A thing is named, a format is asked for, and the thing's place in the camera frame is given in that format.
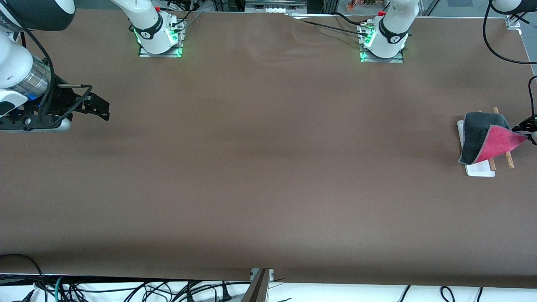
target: black cable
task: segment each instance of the black cable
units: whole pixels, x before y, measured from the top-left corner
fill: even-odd
[[[189,292],[189,290],[191,288],[193,288],[194,286],[200,284],[201,281],[189,281],[177,294],[176,296],[170,301],[170,302],[175,302],[177,301],[182,295],[186,294],[187,292]]]
[[[487,19],[489,18],[490,8],[492,7],[491,2],[492,0],[489,0],[489,6],[487,6],[487,11],[485,12],[485,17],[483,18],[483,40],[485,41],[485,45],[487,46],[487,48],[490,50],[490,52],[492,52],[493,55],[507,62],[516,63],[516,64],[526,64],[526,65],[537,64],[537,62],[532,62],[532,61],[517,61],[513,59],[508,59],[498,54],[494,49],[492,49],[492,47],[490,46],[489,40],[487,39]]]
[[[440,3],[440,0],[436,1],[432,8],[428,8],[427,11],[429,13],[427,13],[427,11],[426,11],[424,16],[429,17],[433,13],[434,9],[437,7],[438,3]]]
[[[188,16],[190,15],[191,12],[193,12],[193,11],[188,11],[188,13],[186,13],[184,18],[182,18],[181,20],[177,21],[176,23],[173,23],[171,26],[176,26],[176,25],[180,24],[181,22],[183,22],[184,20],[186,20],[186,18],[188,18]]]
[[[24,34],[24,32],[20,33],[20,42],[23,45],[23,47],[26,48],[26,35]]]
[[[216,289],[213,288],[214,290],[214,302],[218,302],[218,294],[216,293]]]
[[[537,28],[537,26],[536,26],[535,24],[533,24],[533,23],[531,23],[530,21],[524,19],[522,16],[513,15],[513,17],[517,18],[518,20],[520,20],[520,21],[526,23],[527,25],[529,25],[529,26],[531,26],[531,27],[533,27],[533,28]]]
[[[130,292],[130,294],[125,297],[125,300],[123,300],[123,302],[129,302],[133,297],[134,295],[142,288],[144,287],[146,284],[148,284],[148,282],[144,282],[142,284],[140,284],[140,286],[136,287],[132,292]]]
[[[156,294],[158,296],[161,296],[163,297],[164,299],[166,299],[166,302],[169,302],[168,301],[168,298],[160,293],[157,293],[156,291],[161,287],[161,286],[164,286],[166,283],[168,282],[163,282],[161,285],[157,286],[157,287],[152,287],[151,285],[148,285],[148,286],[144,286],[144,289],[146,290],[146,293],[144,294],[143,298],[142,298],[142,302],[146,302],[147,301],[147,298],[149,298],[149,296],[151,294]]]
[[[80,88],[86,88],[86,91],[84,94],[78,98],[78,100],[75,102],[71,108],[69,108],[58,120],[56,120],[54,123],[50,125],[50,128],[55,128],[58,126],[61,121],[63,121],[68,115],[70,115],[80,104],[84,102],[84,100],[88,97],[90,94],[91,89],[93,89],[92,85],[80,85]]]
[[[81,289],[78,289],[78,291],[81,291],[81,292],[90,292],[90,293],[104,293],[104,292],[131,291],[131,290],[135,290],[135,289],[136,289],[135,287],[132,287],[132,288],[129,288],[129,289],[115,289],[115,290],[102,290],[102,291],[93,291],[93,290],[81,290]]]
[[[232,297],[229,294],[228,287],[226,286],[226,283],[222,281],[222,302],[227,302],[231,299]]]
[[[34,259],[32,259],[31,257],[28,257],[26,255],[23,255],[23,254],[4,254],[4,255],[0,255],[0,260],[2,258],[8,258],[8,257],[24,258],[24,259],[32,262],[32,264],[34,265],[35,269],[39,273],[39,278],[41,279],[41,284],[43,285],[43,287],[47,286],[47,284],[45,283],[45,279],[43,278],[43,271],[41,271],[41,268],[39,267],[39,265],[37,264],[37,262]],[[48,295],[47,295],[47,293],[45,293],[45,302],[47,302],[47,301],[48,301]]]
[[[348,32],[348,33],[353,33],[353,34],[357,34],[357,35],[367,36],[367,34],[366,34],[366,33],[363,33],[363,32],[356,32],[356,31],[344,30],[343,28],[333,27],[333,26],[324,25],[324,24],[319,24],[319,23],[310,22],[310,21],[305,21],[305,20],[301,20],[301,21],[302,21],[302,22],[305,22],[305,23],[308,23],[308,24],[313,24],[313,25],[317,25],[317,26],[322,26],[322,27],[330,28],[330,29],[332,29],[332,30],[336,30],[336,31],[342,31],[342,32]]]
[[[449,291],[449,293],[451,294],[451,301],[449,301],[446,296],[444,295],[444,290],[447,289]],[[451,291],[451,289],[447,286],[442,286],[440,288],[440,295],[442,296],[442,299],[444,299],[445,302],[455,302],[455,296],[453,295],[453,292]]]
[[[407,285],[407,287],[404,289],[403,291],[403,294],[401,295],[401,299],[399,299],[399,302],[403,302],[404,301],[404,297],[407,296],[407,292],[408,290],[410,289],[410,285]]]
[[[30,302],[34,292],[35,290],[31,290],[20,302]]]
[[[479,302],[481,300],[481,294],[482,293],[483,293],[483,287],[480,287],[479,292],[477,294],[477,299],[475,300],[475,302]]]
[[[529,91],[529,101],[532,104],[532,119],[535,121],[535,108],[533,105],[533,93],[532,93],[532,81],[536,79],[537,76],[532,76],[528,81],[528,91]]]
[[[342,17],[345,21],[349,22],[350,24],[353,24],[353,25],[360,25],[361,22],[354,22],[353,20],[347,18],[347,16],[345,16],[344,14],[340,13],[340,12],[332,12],[330,13],[331,15],[337,15],[337,16],[340,16]]]
[[[226,285],[237,285],[237,284],[251,284],[251,282],[230,282],[230,283],[226,283]],[[202,292],[202,291],[206,291],[206,290],[209,290],[209,289],[213,289],[213,288],[215,288],[215,287],[221,287],[221,286],[222,286],[222,284],[209,285],[207,288],[198,290],[198,289],[200,289],[200,288],[202,288],[202,287],[205,287],[205,286],[207,286],[207,285],[204,285],[204,286],[201,286],[201,287],[192,289],[190,295],[188,295],[188,296],[193,296],[193,295],[195,295],[195,294],[197,294],[197,293],[200,293],[200,292]],[[179,300],[178,302],[182,302],[182,301],[184,301],[187,297],[182,298],[182,299]]]
[[[47,60],[46,64],[50,68],[50,82],[49,82],[49,85],[47,87],[47,90],[45,91],[45,93],[41,97],[41,102],[39,103],[39,110],[38,110],[39,122],[43,123],[43,116],[44,116],[43,112],[45,111],[44,107],[46,107],[47,108],[46,111],[48,111],[48,107],[50,105],[50,102],[52,101],[52,89],[55,87],[55,80],[56,80],[55,79],[56,76],[54,74],[54,65],[52,64],[52,59],[48,55],[48,53],[45,50],[45,48],[43,47],[43,45],[41,45],[41,43],[39,43],[39,40],[34,36],[34,34],[28,29],[28,27],[26,27],[26,25],[24,25],[24,23],[22,23],[20,21],[20,19],[17,17],[17,15],[15,13],[13,13],[13,11],[8,6],[6,1],[5,0],[0,0],[0,3],[2,3],[4,5],[4,7],[8,11],[8,13],[10,13],[13,16],[15,21],[20,25],[20,27],[22,27],[24,32],[26,32],[28,34],[28,36],[30,36],[30,38],[32,38],[32,40],[37,45],[37,47],[39,47],[39,49],[41,50],[41,52],[45,56],[45,59]]]

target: black strap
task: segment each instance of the black strap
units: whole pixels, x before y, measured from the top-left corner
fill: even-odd
[[[145,39],[145,40],[151,40],[153,38],[153,36],[159,31],[161,30],[162,28],[162,24],[163,24],[163,19],[162,19],[162,15],[161,14],[158,14],[158,20],[157,20],[157,23],[155,23],[155,25],[153,25],[152,27],[150,28],[145,28],[145,29],[140,29],[136,26],[133,26],[134,27],[134,30],[136,31],[136,33],[138,33],[138,35]]]
[[[407,35],[408,33],[408,30],[403,32],[403,33],[394,33],[394,32],[391,32],[389,31],[385,26],[384,26],[384,18],[380,19],[379,21],[379,28],[380,28],[380,33],[386,37],[386,39],[388,40],[388,43],[390,44],[397,44],[399,43],[399,41],[401,41],[401,39],[404,38],[404,36]]]
[[[23,31],[22,27],[16,25],[13,21],[11,21],[2,10],[0,10],[0,26],[12,32]]]

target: green cable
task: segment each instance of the green cable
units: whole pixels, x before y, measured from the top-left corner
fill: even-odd
[[[62,280],[62,278],[63,276],[58,278],[58,281],[56,281],[56,286],[54,287],[54,298],[56,298],[56,302],[60,302],[60,297],[58,297],[58,291],[60,290],[60,281]]]

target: cable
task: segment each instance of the cable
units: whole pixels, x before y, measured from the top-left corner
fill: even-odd
[[[447,289],[449,291],[449,293],[451,294],[451,301],[449,301],[448,299],[446,299],[446,296],[444,295],[444,290]],[[440,295],[442,296],[442,299],[444,299],[445,302],[455,302],[455,296],[453,295],[453,292],[451,291],[451,289],[447,286],[442,286],[440,288]]]
[[[531,27],[535,27],[535,28],[537,28],[537,25],[535,25],[535,24],[531,23],[530,21],[524,19],[522,16],[517,16],[517,15],[512,15],[512,16],[515,17],[515,18],[517,18],[518,20],[520,20],[520,21],[526,23],[527,25],[529,25],[529,26],[531,26]]]
[[[60,298],[58,297],[58,290],[60,289],[60,282],[62,281],[63,276],[58,278],[58,281],[56,281],[56,286],[54,287],[54,298],[56,299],[56,302],[60,302]]]
[[[344,14],[340,13],[340,12],[332,12],[330,13],[331,15],[338,15],[340,17],[342,17],[345,21],[349,22],[350,24],[353,24],[353,25],[360,25],[361,22],[354,22],[352,21],[351,19],[347,18],[347,16],[345,16]]]
[[[92,290],[81,290],[81,289],[78,289],[78,291],[81,291],[81,292],[91,292],[91,293],[104,293],[104,292],[131,291],[131,290],[135,290],[135,289],[136,289],[135,287],[132,287],[132,288],[129,288],[129,289],[115,289],[115,290],[102,290],[102,291],[92,291]]]
[[[533,105],[532,81],[534,79],[536,79],[536,78],[537,78],[537,76],[532,76],[528,81],[529,101],[532,104],[532,118],[533,118],[533,120],[535,120],[535,108],[534,108],[534,105]]]
[[[404,297],[407,296],[407,292],[408,292],[409,289],[410,289],[410,285],[407,285],[407,288],[404,289],[403,294],[401,295],[401,299],[399,299],[399,302],[403,302]]]
[[[24,34],[24,32],[20,33],[20,42],[23,45],[23,47],[26,48],[26,35]]]
[[[43,123],[43,116],[44,116],[43,112],[45,111],[44,107],[47,107],[47,111],[48,111],[48,107],[50,105],[50,102],[52,101],[51,90],[52,90],[53,87],[55,87],[55,80],[56,80],[55,79],[56,75],[54,74],[54,65],[52,64],[52,59],[48,55],[48,53],[45,50],[45,48],[43,47],[43,45],[41,45],[41,43],[39,43],[39,40],[34,36],[34,34],[28,29],[28,27],[26,27],[26,25],[24,25],[24,23],[22,23],[19,20],[19,18],[17,17],[17,15],[15,13],[13,13],[11,8],[9,8],[8,4],[6,3],[6,1],[5,0],[0,0],[0,3],[2,3],[4,5],[4,7],[8,11],[8,13],[13,16],[13,18],[20,25],[20,27],[23,28],[24,32],[26,32],[28,34],[28,36],[30,36],[30,38],[32,38],[32,40],[37,45],[37,47],[39,47],[39,50],[41,50],[41,52],[45,56],[45,59],[47,60],[46,64],[50,68],[50,82],[49,82],[49,85],[47,87],[47,90],[45,91],[45,93],[41,97],[41,102],[39,103],[39,110],[38,110],[39,122]]]
[[[230,283],[226,283],[226,285],[237,285],[237,284],[251,284],[251,282],[230,282]],[[215,288],[215,287],[221,287],[221,286],[222,286],[222,284],[216,284],[216,285],[208,285],[208,284],[207,284],[207,285],[204,285],[204,286],[200,286],[200,287],[198,287],[198,288],[192,289],[190,295],[188,295],[188,296],[193,296],[193,295],[195,295],[195,294],[197,294],[197,293],[200,293],[200,292],[202,292],[202,291],[206,291],[206,290],[213,289],[213,288]],[[179,300],[178,302],[182,302],[182,301],[184,301],[187,297],[182,298],[182,299]]]
[[[479,292],[477,294],[477,299],[475,299],[475,302],[479,302],[481,300],[481,294],[483,293],[483,287],[479,288]]]
[[[333,26],[324,25],[324,24],[319,24],[319,23],[310,22],[310,21],[305,21],[305,20],[301,20],[301,21],[302,21],[302,22],[305,22],[305,23],[308,23],[308,24],[313,24],[313,25],[317,25],[317,26],[322,26],[322,27],[330,28],[330,29],[333,29],[333,30],[336,30],[336,31],[342,31],[342,32],[348,32],[348,33],[353,33],[353,34],[357,34],[357,35],[367,36],[367,34],[366,34],[366,33],[363,33],[363,32],[356,32],[356,31],[344,30],[343,28],[333,27]]]
[[[498,54],[494,49],[492,49],[492,47],[490,46],[489,40],[487,39],[487,19],[489,18],[489,12],[490,12],[491,7],[492,7],[492,0],[489,0],[489,6],[487,6],[487,11],[485,12],[485,17],[483,18],[483,40],[485,41],[485,45],[490,50],[490,52],[492,52],[492,54],[497,56],[498,58],[507,62],[516,63],[516,64],[526,64],[526,65],[537,64],[537,62],[532,62],[532,61],[517,61],[513,59],[508,59]]]
[[[1,260],[2,258],[7,258],[7,257],[20,257],[20,258],[24,258],[24,259],[26,259],[26,260],[32,262],[32,264],[34,265],[35,269],[36,269],[37,272],[39,273],[39,277],[40,277],[40,280],[41,280],[41,284],[43,285],[43,287],[46,287],[46,286],[47,286],[47,284],[45,283],[45,279],[43,278],[43,272],[41,271],[41,268],[39,267],[39,265],[37,264],[37,262],[36,262],[34,259],[32,259],[32,258],[30,258],[30,257],[28,257],[28,256],[26,256],[26,255],[23,255],[23,254],[4,254],[4,255],[0,255],[0,260]],[[48,296],[48,295],[47,295],[47,293],[45,292],[45,302],[48,301],[47,296]]]
[[[163,297],[164,299],[166,299],[166,302],[168,302],[168,298],[166,296],[164,296],[163,294],[160,294],[160,293],[157,293],[156,291],[161,287],[161,286],[164,286],[164,285],[167,285],[168,282],[163,282],[161,285],[157,286],[157,287],[152,287],[151,285],[147,285],[147,286],[144,286],[144,289],[146,290],[145,294],[143,295],[143,298],[142,298],[142,302],[146,302],[147,301],[147,298],[149,298],[149,296],[151,294],[156,294],[158,296],[161,296]]]
[[[184,18],[182,18],[181,20],[177,21],[176,23],[173,23],[171,26],[176,26],[176,25],[180,24],[181,22],[183,22],[184,20],[186,20],[186,18],[188,18],[188,16],[190,15],[191,12],[193,12],[193,11],[188,11],[188,13],[186,13]]]
[[[145,285],[147,284],[147,282],[144,282],[142,284],[140,284],[140,286],[138,286],[137,288],[135,288],[132,292],[130,292],[130,294],[125,297],[125,300],[123,300],[123,302],[129,302],[133,297],[134,295],[142,288],[144,287]]]
[[[50,125],[50,128],[56,128],[61,121],[63,121],[68,115],[70,115],[80,104],[84,102],[84,100],[88,97],[90,94],[91,89],[93,89],[92,85],[80,85],[80,88],[87,88],[84,94],[78,98],[78,100],[75,102],[69,110],[67,110],[58,120],[56,120],[54,123]]]

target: metal cylinder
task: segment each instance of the metal cylinder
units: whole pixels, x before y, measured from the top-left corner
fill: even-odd
[[[42,96],[50,83],[50,69],[38,57],[33,56],[32,69],[19,83],[7,88],[16,91],[28,99]]]

